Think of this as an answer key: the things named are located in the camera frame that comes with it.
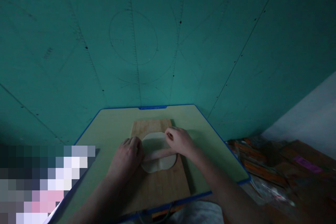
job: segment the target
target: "pixelated area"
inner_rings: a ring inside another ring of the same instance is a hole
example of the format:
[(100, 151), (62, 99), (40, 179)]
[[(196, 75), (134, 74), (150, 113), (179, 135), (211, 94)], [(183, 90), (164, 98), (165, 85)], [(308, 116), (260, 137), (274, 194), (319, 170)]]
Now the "pixelated area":
[(2, 146), (0, 223), (44, 223), (95, 158), (95, 146)]

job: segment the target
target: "blue table edge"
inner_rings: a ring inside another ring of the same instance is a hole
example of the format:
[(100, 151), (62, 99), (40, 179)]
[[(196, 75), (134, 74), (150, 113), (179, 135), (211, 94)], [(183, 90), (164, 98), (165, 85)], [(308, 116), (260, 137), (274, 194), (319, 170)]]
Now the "blue table edge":
[[(100, 109), (97, 114), (94, 116), (94, 118), (91, 120), (91, 122), (88, 124), (88, 126), (85, 128), (85, 130), (82, 132), (82, 134), (79, 136), (79, 138), (76, 140), (76, 142), (73, 145), (76, 145), (77, 142), (80, 140), (80, 138), (83, 136), (83, 134), (85, 133), (85, 131), (88, 129), (88, 127), (91, 125), (91, 123), (93, 122), (93, 120), (96, 118), (96, 116), (100, 113), (100, 111), (102, 110), (108, 110), (108, 109), (140, 109), (140, 110), (152, 110), (152, 109), (166, 109), (167, 107), (171, 107), (171, 106), (186, 106), (186, 105), (194, 105), (197, 110), (201, 113), (201, 115), (204, 117), (204, 119), (208, 122), (208, 124), (211, 126), (211, 128), (216, 132), (216, 134), (219, 136), (219, 138), (223, 141), (223, 143), (227, 146), (227, 148), (230, 150), (230, 152), (232, 153), (232, 155), (236, 158), (236, 160), (238, 161), (238, 163), (242, 166), (242, 168), (245, 170), (246, 174), (248, 175), (248, 178), (242, 181), (238, 181), (237, 184), (238, 185), (243, 185), (246, 183), (249, 183), (251, 181), (251, 175), (247, 172), (247, 170), (245, 169), (245, 167), (242, 165), (242, 163), (240, 162), (240, 160), (236, 157), (236, 155), (232, 152), (232, 150), (229, 148), (229, 146), (227, 145), (227, 143), (221, 138), (221, 136), (218, 134), (218, 132), (214, 129), (214, 127), (211, 125), (211, 123), (209, 123), (208, 119), (203, 115), (203, 113), (199, 110), (199, 108), (195, 105), (195, 104), (179, 104), (179, 105), (167, 105), (167, 106), (147, 106), (147, 107), (120, 107), (120, 108), (102, 108)], [(125, 222), (125, 221), (130, 221), (132, 219), (138, 218), (140, 214), (144, 214), (144, 215), (148, 215), (148, 214), (152, 214), (155, 212), (159, 212), (159, 211), (163, 211), (166, 210), (170, 207), (171, 204), (173, 204), (174, 206), (178, 206), (178, 205), (183, 205), (186, 204), (188, 202), (194, 201), (198, 198), (202, 198), (205, 196), (208, 196), (212, 194), (212, 191), (208, 191), (208, 192), (204, 192), (201, 194), (197, 194), (194, 196), (190, 196), (188, 198), (184, 198), (184, 199), (180, 199), (177, 200), (173, 203), (169, 203), (169, 204), (165, 204), (156, 208), (152, 208), (149, 210), (145, 210), (145, 211), (141, 211), (141, 212), (137, 212), (135, 214), (132, 214), (130, 216), (124, 216), (118, 219), (117, 222), (114, 223), (120, 223), (120, 222)]]

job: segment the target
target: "white wall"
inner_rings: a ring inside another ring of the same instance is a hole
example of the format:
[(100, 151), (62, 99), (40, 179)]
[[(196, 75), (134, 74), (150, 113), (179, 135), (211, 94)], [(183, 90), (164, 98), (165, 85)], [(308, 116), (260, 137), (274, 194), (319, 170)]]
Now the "white wall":
[(263, 134), (268, 140), (299, 139), (336, 159), (336, 72)]

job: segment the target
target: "left hand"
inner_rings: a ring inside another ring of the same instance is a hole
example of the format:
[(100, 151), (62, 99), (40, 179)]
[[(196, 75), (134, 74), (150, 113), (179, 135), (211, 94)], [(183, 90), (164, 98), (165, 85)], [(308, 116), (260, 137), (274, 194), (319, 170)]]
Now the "left hand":
[(142, 142), (137, 136), (125, 139), (117, 149), (106, 177), (126, 183), (140, 165), (143, 156)]

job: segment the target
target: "hand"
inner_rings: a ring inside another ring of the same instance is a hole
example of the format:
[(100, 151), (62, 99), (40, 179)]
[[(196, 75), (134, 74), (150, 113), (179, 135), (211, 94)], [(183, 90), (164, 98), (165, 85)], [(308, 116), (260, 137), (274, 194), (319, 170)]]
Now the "hand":
[(142, 142), (137, 136), (125, 139), (117, 149), (106, 177), (126, 183), (138, 168), (143, 156)]
[(190, 157), (196, 149), (188, 132), (182, 128), (168, 127), (165, 131), (166, 141), (178, 153)]

